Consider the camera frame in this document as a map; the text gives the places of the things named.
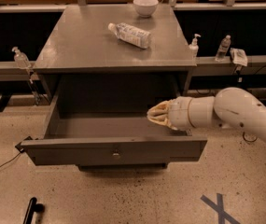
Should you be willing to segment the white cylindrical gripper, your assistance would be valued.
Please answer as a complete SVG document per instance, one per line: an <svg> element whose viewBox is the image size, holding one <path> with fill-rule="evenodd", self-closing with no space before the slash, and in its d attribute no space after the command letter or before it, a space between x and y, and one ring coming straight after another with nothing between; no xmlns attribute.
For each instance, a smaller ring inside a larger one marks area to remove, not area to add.
<svg viewBox="0 0 266 224"><path fill-rule="evenodd" d="M218 126L220 118L214 111L214 101L213 96L178 97L170 104L169 101L162 101L148 110L147 119L172 130Z"/></svg>

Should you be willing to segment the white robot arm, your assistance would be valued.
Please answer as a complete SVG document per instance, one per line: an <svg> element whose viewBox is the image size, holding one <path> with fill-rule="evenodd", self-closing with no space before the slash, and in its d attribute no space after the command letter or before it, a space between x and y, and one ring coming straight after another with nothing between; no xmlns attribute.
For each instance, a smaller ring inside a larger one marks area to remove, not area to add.
<svg viewBox="0 0 266 224"><path fill-rule="evenodd" d="M240 128L266 143L266 106L240 88L226 88L216 96L179 96L163 101L148 110L147 119L172 130L210 126Z"/></svg>

